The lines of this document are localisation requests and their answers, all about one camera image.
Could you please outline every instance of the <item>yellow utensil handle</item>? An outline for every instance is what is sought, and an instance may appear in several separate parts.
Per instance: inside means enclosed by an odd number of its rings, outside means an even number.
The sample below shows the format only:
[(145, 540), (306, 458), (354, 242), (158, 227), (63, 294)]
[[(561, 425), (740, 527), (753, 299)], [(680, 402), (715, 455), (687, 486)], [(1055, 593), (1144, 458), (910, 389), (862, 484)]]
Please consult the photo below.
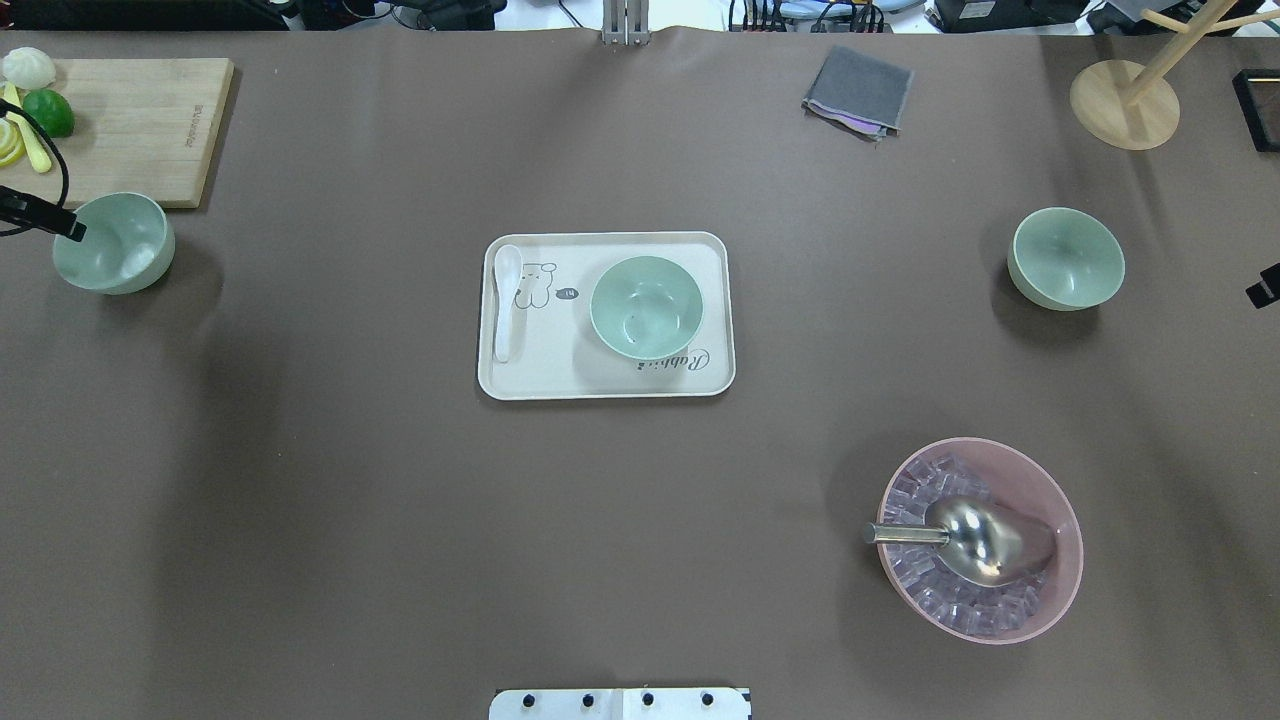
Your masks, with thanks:
[[(4, 99), (13, 105), (22, 106), (22, 102), (18, 100), (18, 88), (12, 82), (4, 83)], [(17, 113), (10, 113), (9, 118), (18, 124), (18, 131), (22, 132), (22, 142), (27, 146), (27, 158), (31, 160), (31, 169), (37, 173), (47, 173), (54, 167), (54, 161), (49, 159), (49, 152), (40, 143), (36, 131), (31, 129), (27, 118)]]

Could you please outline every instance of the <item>wooden cutting board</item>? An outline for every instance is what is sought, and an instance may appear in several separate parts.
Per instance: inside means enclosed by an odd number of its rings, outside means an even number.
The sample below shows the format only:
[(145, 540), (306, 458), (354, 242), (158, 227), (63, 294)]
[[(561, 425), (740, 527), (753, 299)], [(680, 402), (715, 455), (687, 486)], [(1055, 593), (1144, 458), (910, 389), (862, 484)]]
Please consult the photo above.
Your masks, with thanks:
[[(55, 60), (50, 87), (70, 102), (76, 132), (54, 138), (70, 169), (67, 205), (132, 191), (165, 208), (198, 208), (232, 82), (225, 58)], [(58, 200), (61, 177), (27, 158), (0, 184)]]

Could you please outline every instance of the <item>pink bowl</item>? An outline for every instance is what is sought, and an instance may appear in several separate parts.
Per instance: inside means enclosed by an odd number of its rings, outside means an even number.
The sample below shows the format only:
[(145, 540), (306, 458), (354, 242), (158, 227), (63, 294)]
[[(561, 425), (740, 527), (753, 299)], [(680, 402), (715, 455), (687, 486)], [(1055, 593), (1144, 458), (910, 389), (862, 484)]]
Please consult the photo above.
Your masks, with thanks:
[(1080, 579), (1084, 575), (1084, 541), (1080, 538), (1080, 524), (1075, 520), (1071, 503), (1068, 502), (1062, 488), (1057, 487), (1053, 478), (1030, 457), (995, 441), (957, 437), (925, 446), (899, 466), (890, 478), (888, 487), (884, 488), (877, 520), (884, 521), (884, 503), (888, 502), (888, 491), (893, 487), (893, 479), (906, 469), (908, 464), (916, 457), (933, 461), (947, 454), (959, 457), (987, 483), (997, 505), (1037, 518), (1056, 532), (1057, 552), (1050, 561), (1048, 577), (1039, 592), (1039, 611), (1028, 618), (1027, 623), (1016, 630), (1005, 630), (992, 637), (966, 635), (934, 620), (915, 603), (902, 583), (893, 575), (884, 546), (878, 546), (884, 574), (888, 575), (888, 582), (897, 591), (897, 594), (902, 596), (902, 600), (920, 618), (957, 638), (982, 644), (1012, 644), (1029, 641), (1061, 620), (1066, 615), (1066, 610), (1071, 607), (1075, 593), (1080, 589)]

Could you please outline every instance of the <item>green bowl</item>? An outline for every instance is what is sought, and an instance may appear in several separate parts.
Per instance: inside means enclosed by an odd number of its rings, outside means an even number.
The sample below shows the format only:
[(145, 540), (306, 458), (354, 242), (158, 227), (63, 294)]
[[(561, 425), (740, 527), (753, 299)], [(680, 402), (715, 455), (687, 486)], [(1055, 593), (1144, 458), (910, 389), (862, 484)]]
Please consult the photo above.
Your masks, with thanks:
[(1009, 277), (1042, 307), (1083, 310), (1120, 290), (1124, 252), (1096, 218), (1070, 208), (1044, 208), (1027, 215), (1014, 232)]
[(591, 291), (591, 327), (604, 345), (632, 360), (662, 360), (689, 346), (703, 323), (692, 275), (662, 258), (628, 258)]
[(140, 291), (173, 261), (173, 225), (146, 195), (114, 192), (76, 210), (84, 238), (54, 238), (54, 266), (76, 287), (104, 295)]

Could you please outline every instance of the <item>garlic bulb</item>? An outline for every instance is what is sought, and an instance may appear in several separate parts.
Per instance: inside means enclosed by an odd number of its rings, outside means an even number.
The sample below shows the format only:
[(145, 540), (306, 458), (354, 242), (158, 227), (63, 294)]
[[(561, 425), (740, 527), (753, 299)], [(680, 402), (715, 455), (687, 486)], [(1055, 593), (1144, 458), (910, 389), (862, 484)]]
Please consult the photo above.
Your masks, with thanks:
[(23, 90), (38, 90), (54, 82), (54, 60), (35, 47), (15, 47), (4, 56), (4, 77)]

